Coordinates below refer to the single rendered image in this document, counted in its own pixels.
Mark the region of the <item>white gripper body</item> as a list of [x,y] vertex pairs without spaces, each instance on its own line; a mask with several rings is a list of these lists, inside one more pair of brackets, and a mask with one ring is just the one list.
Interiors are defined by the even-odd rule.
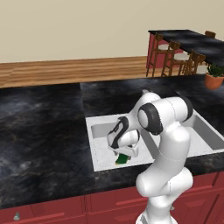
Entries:
[[126,155],[130,158],[136,158],[139,153],[138,144],[124,145],[114,149],[115,153]]

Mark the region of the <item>green sponge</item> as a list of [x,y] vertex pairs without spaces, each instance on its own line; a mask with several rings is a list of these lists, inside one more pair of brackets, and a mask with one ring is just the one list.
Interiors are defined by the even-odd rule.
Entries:
[[125,165],[130,160],[130,157],[124,154],[120,154],[115,161],[117,165]]

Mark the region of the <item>white double sink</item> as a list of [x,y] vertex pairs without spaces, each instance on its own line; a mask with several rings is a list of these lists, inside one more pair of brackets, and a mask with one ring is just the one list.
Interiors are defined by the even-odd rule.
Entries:
[[[95,172],[150,164],[154,162],[158,154],[160,136],[153,136],[141,129],[137,157],[131,157],[126,164],[116,164],[117,156],[108,148],[107,134],[114,128],[120,116],[123,116],[123,114],[86,118],[87,134]],[[187,155],[189,158],[224,152],[224,136],[196,110],[193,111],[190,119],[182,122],[182,125],[191,134],[190,150]]]

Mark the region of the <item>red cabinet drawer front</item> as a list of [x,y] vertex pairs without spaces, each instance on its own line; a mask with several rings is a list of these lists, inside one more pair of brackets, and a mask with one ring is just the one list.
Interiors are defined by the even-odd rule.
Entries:
[[213,186],[211,191],[204,191],[204,192],[192,192],[190,193],[189,190],[185,192],[186,195],[194,195],[199,193],[210,193],[215,191],[222,191],[224,190],[224,171],[213,172],[203,175],[198,175],[193,177],[193,185],[194,186]]
[[140,204],[145,204],[147,202],[145,201],[144,203],[134,203],[125,206],[116,206],[116,202],[118,201],[133,200],[138,198],[144,197],[142,197],[138,193],[137,188],[135,186],[106,192],[91,193],[85,196],[87,202],[87,211],[89,213],[103,212],[123,207],[131,207]]
[[14,221],[13,218],[17,212],[20,214],[20,220],[65,213],[63,217],[28,222],[25,224],[87,224],[81,196],[0,209],[0,224]]

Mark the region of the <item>red cabinet door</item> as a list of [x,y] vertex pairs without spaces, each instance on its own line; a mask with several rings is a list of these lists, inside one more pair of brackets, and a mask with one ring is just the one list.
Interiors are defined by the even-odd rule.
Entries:
[[218,224],[224,193],[203,192],[179,197],[172,206],[171,216],[178,224]]
[[103,212],[88,213],[88,224],[136,224],[144,206],[130,206]]

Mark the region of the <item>green plant in terracotta pot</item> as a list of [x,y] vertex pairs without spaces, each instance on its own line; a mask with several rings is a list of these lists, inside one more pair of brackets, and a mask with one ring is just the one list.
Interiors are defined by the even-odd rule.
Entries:
[[219,67],[215,63],[207,67],[205,86],[208,89],[217,89],[224,81],[224,66]]

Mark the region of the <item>black-topped red bar island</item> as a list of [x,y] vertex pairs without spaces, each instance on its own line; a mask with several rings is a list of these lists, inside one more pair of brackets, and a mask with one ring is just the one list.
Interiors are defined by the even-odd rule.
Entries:
[[209,38],[191,30],[149,31],[150,39],[147,60],[154,62],[151,50],[153,49],[152,43],[156,32],[163,35],[163,39],[159,44],[168,44],[171,40],[180,43],[180,48],[175,53],[179,53],[181,50],[189,53],[191,50],[194,50],[196,53],[206,56],[206,63],[215,63],[218,67],[224,67],[224,41]]

